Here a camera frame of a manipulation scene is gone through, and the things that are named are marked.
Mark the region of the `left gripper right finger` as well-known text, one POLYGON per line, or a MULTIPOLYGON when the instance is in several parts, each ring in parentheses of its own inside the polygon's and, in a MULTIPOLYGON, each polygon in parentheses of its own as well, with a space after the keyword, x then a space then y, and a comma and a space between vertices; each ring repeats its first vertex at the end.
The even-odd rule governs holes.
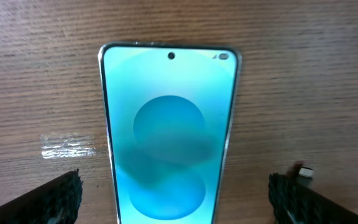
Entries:
POLYGON ((269 175, 268 200, 278 224, 358 224, 358 214, 284 175, 269 175))

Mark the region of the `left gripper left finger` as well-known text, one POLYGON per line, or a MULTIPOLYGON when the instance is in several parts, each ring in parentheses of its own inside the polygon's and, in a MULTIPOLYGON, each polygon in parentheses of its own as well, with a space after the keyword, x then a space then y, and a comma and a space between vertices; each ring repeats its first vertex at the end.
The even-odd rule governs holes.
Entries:
POLYGON ((79 170, 69 171, 0 206, 0 224, 75 223, 82 201, 79 170))

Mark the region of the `turquoise screen smartphone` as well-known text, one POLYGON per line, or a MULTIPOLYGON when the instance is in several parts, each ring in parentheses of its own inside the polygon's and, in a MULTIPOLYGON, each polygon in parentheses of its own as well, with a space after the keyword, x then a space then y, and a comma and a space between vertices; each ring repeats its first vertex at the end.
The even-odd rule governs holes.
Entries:
POLYGON ((242 58, 112 42, 98 52, 118 223, 214 223, 242 58))

